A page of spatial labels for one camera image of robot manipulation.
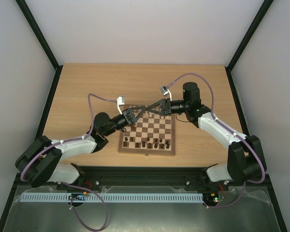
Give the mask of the wooden chess board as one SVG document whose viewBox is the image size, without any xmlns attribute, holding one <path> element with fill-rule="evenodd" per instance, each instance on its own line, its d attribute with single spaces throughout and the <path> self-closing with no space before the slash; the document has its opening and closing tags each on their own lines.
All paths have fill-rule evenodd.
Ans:
<svg viewBox="0 0 290 232">
<path fill-rule="evenodd" d="M 175 115 L 160 116 L 148 112 L 140 122 L 128 125 L 120 133 L 119 153 L 175 155 Z"/>
</svg>

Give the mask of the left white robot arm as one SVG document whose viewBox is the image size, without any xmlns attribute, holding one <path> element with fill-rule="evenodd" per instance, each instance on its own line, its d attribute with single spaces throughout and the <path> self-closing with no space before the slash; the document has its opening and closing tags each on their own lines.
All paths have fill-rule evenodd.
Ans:
<svg viewBox="0 0 290 232">
<path fill-rule="evenodd" d="M 80 137 L 66 140 L 38 137 L 16 160 L 21 180 L 34 188 L 46 182 L 75 182 L 80 175 L 78 169 L 60 162 L 80 154 L 99 152 L 107 145 L 107 136 L 134 124 L 145 111 L 146 107 L 140 106 L 127 108 L 113 118 L 105 112 L 92 115 L 90 130 Z"/>
</svg>

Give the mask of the right black frame post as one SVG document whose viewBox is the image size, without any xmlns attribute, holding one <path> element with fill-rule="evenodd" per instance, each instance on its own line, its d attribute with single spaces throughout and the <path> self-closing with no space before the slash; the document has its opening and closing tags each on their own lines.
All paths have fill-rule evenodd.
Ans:
<svg viewBox="0 0 290 232">
<path fill-rule="evenodd" d="M 229 62 L 228 66 L 226 67 L 226 70 L 228 72 L 231 72 L 234 67 L 236 66 L 238 60 L 240 59 L 241 55 L 243 54 L 244 50 L 246 49 L 248 43 L 252 39 L 254 33 L 258 29 L 260 23 L 266 16 L 268 10 L 270 9 L 271 5 L 273 4 L 274 0 L 264 0 L 261 4 L 258 12 L 254 16 L 249 28 L 247 29 L 244 37 L 242 38 L 239 46 L 237 47 L 231 61 Z"/>
</svg>

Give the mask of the black aluminium frame rail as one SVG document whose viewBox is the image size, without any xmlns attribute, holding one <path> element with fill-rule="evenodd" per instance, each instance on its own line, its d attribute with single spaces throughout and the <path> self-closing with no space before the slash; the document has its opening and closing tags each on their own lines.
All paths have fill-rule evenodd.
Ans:
<svg viewBox="0 0 290 232">
<path fill-rule="evenodd" d="M 73 183 L 85 186 L 88 181 L 92 189 L 98 190 L 106 186 L 142 186 L 183 187 L 189 190 L 216 189 L 217 185 L 210 181 L 204 167 L 169 168 L 169 167 L 95 167 L 77 166 L 79 178 Z"/>
</svg>

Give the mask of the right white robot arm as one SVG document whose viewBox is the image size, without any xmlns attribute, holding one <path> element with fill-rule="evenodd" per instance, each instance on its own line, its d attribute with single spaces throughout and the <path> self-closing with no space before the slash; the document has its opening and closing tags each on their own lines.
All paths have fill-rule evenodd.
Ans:
<svg viewBox="0 0 290 232">
<path fill-rule="evenodd" d="M 224 164 L 216 164 L 206 169 L 201 184 L 212 189 L 218 181 L 233 181 L 237 184 L 250 182 L 260 184 L 265 180 L 266 164 L 261 142 L 257 136 L 247 136 L 236 131 L 201 103 L 200 90 L 194 82 L 183 84 L 183 99 L 162 99 L 146 109 L 161 116 L 185 114 L 187 120 L 197 128 L 209 133 L 228 151 Z"/>
</svg>

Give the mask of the black frame post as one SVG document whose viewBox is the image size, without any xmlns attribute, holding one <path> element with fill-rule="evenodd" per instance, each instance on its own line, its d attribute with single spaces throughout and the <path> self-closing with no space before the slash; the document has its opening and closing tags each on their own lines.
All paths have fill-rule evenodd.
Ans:
<svg viewBox="0 0 290 232">
<path fill-rule="evenodd" d="M 62 67 L 59 65 L 57 59 L 55 58 L 46 38 L 43 35 L 33 13 L 31 12 L 28 4 L 25 0 L 15 0 L 19 9 L 21 10 L 23 16 L 25 17 L 26 21 L 28 22 L 32 32 L 34 33 L 35 37 L 37 38 L 39 44 L 41 45 L 43 51 L 45 52 L 47 58 L 49 59 L 51 65 L 53 66 L 54 70 L 60 70 Z"/>
<path fill-rule="evenodd" d="M 240 59 L 241 55 L 243 54 L 244 50 L 246 49 L 248 43 L 252 39 L 254 33 L 258 29 L 260 23 L 266 16 L 268 10 L 270 9 L 271 5 L 273 4 L 274 0 L 264 0 L 261 4 L 258 12 L 254 16 L 249 28 L 247 29 L 244 37 L 242 38 L 239 46 L 237 47 L 231 61 L 229 62 L 228 66 L 226 67 L 226 70 L 228 72 L 231 72 L 234 67 L 236 66 L 238 60 Z"/>
</svg>

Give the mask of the left black frame post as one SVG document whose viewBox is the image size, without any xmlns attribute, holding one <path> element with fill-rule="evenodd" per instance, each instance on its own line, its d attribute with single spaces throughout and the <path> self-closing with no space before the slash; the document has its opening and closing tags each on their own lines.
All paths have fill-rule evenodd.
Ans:
<svg viewBox="0 0 290 232">
<path fill-rule="evenodd" d="M 33 13 L 31 12 L 28 4 L 25 0 L 15 0 L 19 9 L 21 10 L 23 16 L 25 17 L 26 21 L 28 22 L 32 32 L 34 33 L 35 37 L 37 38 L 39 44 L 41 45 L 43 51 L 45 52 L 47 58 L 49 59 L 51 65 L 53 66 L 54 70 L 60 70 L 62 67 L 59 65 L 57 59 L 55 58 L 46 38 L 43 35 Z"/>
</svg>

